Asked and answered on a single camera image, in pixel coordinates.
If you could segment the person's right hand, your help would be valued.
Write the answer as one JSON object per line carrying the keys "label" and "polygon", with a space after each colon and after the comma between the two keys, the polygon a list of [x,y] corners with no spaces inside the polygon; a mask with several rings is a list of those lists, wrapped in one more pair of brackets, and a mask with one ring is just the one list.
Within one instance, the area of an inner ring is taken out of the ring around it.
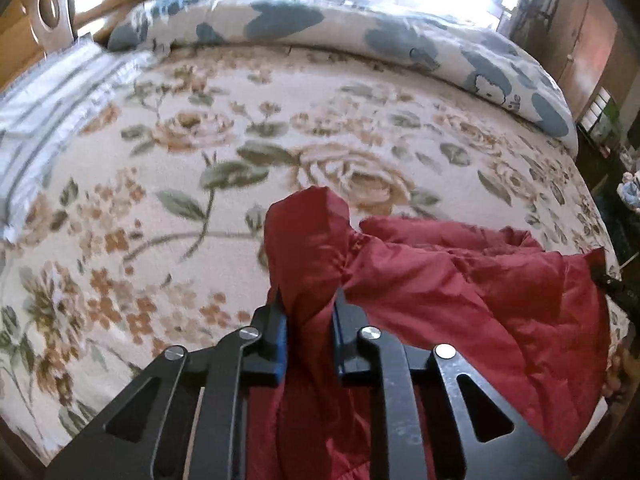
{"label": "person's right hand", "polygon": [[606,371],[602,396],[612,403],[627,401],[636,393],[639,385],[639,359],[631,354],[628,344],[621,342]]}

